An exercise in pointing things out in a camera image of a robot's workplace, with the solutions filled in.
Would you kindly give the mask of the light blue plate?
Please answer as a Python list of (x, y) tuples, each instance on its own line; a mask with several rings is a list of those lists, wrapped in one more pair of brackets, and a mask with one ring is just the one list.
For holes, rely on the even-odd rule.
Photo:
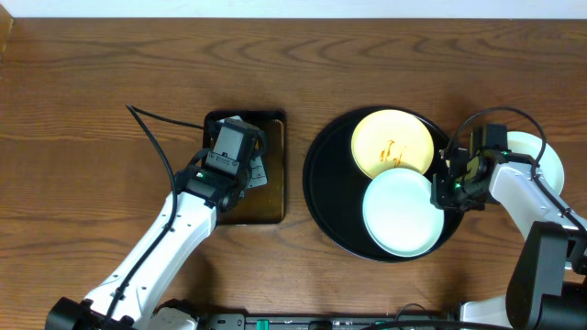
[(362, 200), (363, 223), (377, 246), (400, 258), (419, 257), (438, 241), (444, 212), (431, 202), (432, 183), (408, 169), (382, 172)]

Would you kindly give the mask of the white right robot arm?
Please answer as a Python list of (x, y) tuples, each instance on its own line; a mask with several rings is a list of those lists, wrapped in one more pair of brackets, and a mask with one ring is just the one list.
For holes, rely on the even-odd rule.
[(455, 212), (500, 204), (525, 244), (509, 281), (504, 304), (514, 329), (583, 329), (586, 285), (565, 273), (586, 273), (586, 221), (542, 177), (528, 155), (482, 148), (459, 149), (432, 179), (431, 202)]

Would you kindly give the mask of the light green plate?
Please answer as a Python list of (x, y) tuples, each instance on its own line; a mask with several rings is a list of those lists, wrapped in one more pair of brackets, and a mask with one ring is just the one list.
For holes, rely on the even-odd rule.
[[(507, 143), (508, 148), (513, 152), (527, 154), (534, 159), (537, 158), (542, 147), (540, 137), (521, 131), (508, 131)], [(546, 146), (545, 152), (538, 163), (548, 185), (556, 194), (561, 194), (565, 179), (564, 168), (559, 155), (550, 145)]]

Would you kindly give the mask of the yellow plate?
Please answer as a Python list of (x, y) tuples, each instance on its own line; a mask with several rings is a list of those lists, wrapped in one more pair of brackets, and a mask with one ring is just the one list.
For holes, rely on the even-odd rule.
[(351, 155), (369, 178), (390, 169), (425, 174), (434, 158), (434, 142), (425, 124), (415, 115), (383, 109), (365, 116), (351, 135)]

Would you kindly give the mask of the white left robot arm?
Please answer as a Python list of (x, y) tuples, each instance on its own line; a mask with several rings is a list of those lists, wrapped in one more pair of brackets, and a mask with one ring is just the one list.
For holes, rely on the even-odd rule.
[(161, 303), (183, 263), (249, 188), (267, 183), (262, 157), (235, 159), (199, 151), (172, 178), (157, 219), (123, 262), (81, 302), (60, 298), (48, 329), (195, 329), (187, 302)]

